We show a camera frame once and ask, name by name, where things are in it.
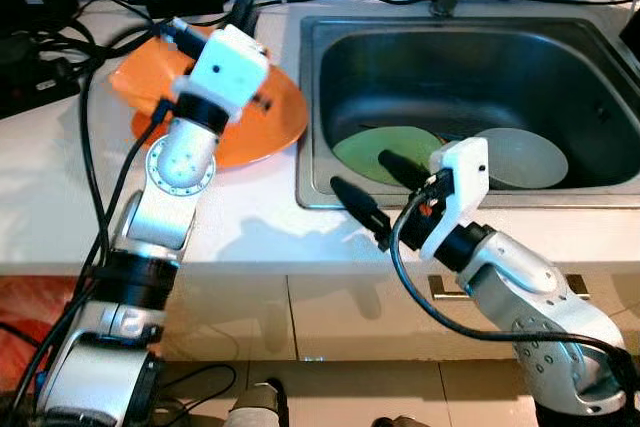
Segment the black power strip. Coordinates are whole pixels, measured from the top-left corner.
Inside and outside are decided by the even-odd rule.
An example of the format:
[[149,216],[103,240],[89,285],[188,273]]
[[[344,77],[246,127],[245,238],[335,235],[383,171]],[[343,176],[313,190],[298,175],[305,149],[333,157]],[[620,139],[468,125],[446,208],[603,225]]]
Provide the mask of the black power strip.
[[81,93],[65,58],[41,58],[29,35],[0,37],[0,120]]

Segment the stainless steel sink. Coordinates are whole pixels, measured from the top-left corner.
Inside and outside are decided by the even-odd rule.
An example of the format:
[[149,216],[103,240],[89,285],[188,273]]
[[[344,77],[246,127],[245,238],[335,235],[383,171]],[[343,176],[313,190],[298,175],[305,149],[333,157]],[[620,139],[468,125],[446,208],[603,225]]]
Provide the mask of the stainless steel sink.
[[294,197],[334,209],[332,177],[401,206],[402,186],[357,175],[333,154],[374,127],[462,140],[517,127],[562,149],[563,179],[493,189],[486,208],[635,209],[640,203],[639,85],[625,57],[580,17],[307,16],[294,24],[296,81],[310,110]]

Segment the orange plastic bowl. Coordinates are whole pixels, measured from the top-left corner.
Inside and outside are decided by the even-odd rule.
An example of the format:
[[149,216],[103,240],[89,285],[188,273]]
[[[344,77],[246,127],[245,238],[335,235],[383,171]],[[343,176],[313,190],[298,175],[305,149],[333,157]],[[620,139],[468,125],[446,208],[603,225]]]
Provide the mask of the orange plastic bowl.
[[[278,92],[278,107],[262,115],[279,115],[284,112],[306,115],[308,108],[300,88],[279,65],[276,65],[270,52],[266,52],[266,56],[271,67],[268,79],[261,85],[260,90]],[[172,84],[180,75],[186,75],[191,71],[193,63],[195,58],[180,52],[172,42],[154,37],[125,56],[123,62],[109,75],[109,83],[115,93],[125,101],[155,102],[160,98],[175,101],[177,93],[172,89]],[[244,111],[260,113],[253,110],[251,102]]]

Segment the grey bowl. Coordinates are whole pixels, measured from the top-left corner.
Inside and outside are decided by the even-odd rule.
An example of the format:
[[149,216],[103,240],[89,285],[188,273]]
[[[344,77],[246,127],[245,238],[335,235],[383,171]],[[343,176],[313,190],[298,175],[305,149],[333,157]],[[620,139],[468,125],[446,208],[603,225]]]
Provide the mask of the grey bowl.
[[497,190],[553,188],[566,179],[570,165],[561,148],[531,131],[489,127],[474,134],[489,152],[489,185]]

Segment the orange plastic plate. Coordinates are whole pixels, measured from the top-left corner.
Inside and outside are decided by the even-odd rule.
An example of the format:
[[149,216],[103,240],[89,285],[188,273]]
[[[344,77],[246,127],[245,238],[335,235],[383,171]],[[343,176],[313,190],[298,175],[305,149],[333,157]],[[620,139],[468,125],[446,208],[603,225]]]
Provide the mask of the orange plastic plate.
[[[170,99],[160,98],[155,102],[127,101],[129,106],[136,110],[131,121],[134,135],[145,134],[147,126],[150,125],[152,113],[160,101],[170,101]],[[243,111],[241,120],[228,126],[221,136],[219,147],[215,152],[216,166],[220,170],[225,170],[225,168],[250,165],[252,162],[273,156],[283,151],[288,145],[297,142],[307,126],[308,113],[292,115],[284,112],[279,115],[261,115],[261,113]]]

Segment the green plate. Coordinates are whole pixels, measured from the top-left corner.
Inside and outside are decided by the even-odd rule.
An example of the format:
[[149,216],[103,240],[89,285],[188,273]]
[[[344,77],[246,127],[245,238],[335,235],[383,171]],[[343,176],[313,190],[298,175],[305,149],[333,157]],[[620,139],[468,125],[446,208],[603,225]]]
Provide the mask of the green plate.
[[390,186],[401,188],[401,184],[379,162],[379,154],[389,151],[417,163],[421,167],[429,165],[431,153],[442,148],[444,142],[439,136],[420,127],[384,126],[371,127],[339,142],[333,148],[334,156],[349,170]]

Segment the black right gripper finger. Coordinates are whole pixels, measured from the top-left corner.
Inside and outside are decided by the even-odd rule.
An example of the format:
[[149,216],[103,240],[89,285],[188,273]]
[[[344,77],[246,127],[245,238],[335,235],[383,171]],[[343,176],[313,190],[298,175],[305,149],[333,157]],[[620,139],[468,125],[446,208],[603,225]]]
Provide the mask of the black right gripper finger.
[[434,189],[434,176],[430,174],[428,168],[422,167],[419,162],[411,158],[393,151],[383,151],[379,153],[379,163],[397,183],[413,193]]
[[343,177],[332,177],[332,189],[348,215],[371,232],[378,249],[387,250],[392,221],[387,213],[381,211],[376,200]]

